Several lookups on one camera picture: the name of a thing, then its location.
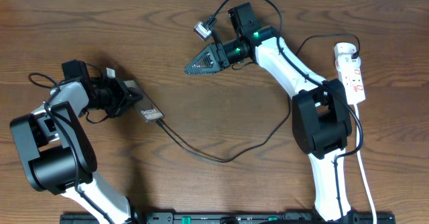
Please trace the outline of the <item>bronze Galaxy smartphone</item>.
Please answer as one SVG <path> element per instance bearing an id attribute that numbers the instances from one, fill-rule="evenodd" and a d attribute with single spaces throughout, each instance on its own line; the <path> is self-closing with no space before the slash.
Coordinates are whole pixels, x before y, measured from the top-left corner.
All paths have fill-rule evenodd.
<path id="1" fill-rule="evenodd" d="M 134 80 L 126 80 L 124 83 L 132 93 L 137 93 L 141 96 L 138 101 L 134 102 L 133 106 L 146 123 L 155 122 L 164 118 L 164 114 L 160 111 L 158 106 Z"/>

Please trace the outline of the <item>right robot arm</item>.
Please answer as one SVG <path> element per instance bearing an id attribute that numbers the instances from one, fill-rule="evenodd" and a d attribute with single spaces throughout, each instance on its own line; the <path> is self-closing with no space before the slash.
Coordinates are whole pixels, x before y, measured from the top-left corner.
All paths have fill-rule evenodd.
<path id="1" fill-rule="evenodd" d="M 292 100 L 292 133 L 312 167 L 314 207 L 325 221 L 340 221 L 351 210 L 345 190 L 343 157 L 352 132 L 352 110 L 338 79 L 327 81 L 310 70 L 271 26 L 263 27 L 250 3 L 228 11 L 234 40 L 223 42 L 211 15 L 194 32 L 214 41 L 186 65 L 186 74 L 214 74 L 246 58 L 268 71 Z"/>

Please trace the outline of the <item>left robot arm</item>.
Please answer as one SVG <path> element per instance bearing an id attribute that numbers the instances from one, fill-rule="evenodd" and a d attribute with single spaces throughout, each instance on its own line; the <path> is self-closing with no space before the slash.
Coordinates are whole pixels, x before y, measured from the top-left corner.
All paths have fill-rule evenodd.
<path id="1" fill-rule="evenodd" d="M 91 77 L 88 64 L 62 64 L 64 80 L 54 81 L 40 107 L 15 118 L 10 130 L 27 181 L 36 191 L 74 200 L 99 223 L 146 223 L 141 211 L 118 193 L 97 171 L 95 151 L 80 117 L 103 110 L 107 118 L 122 115 L 143 99 L 132 80 L 106 69 Z"/>

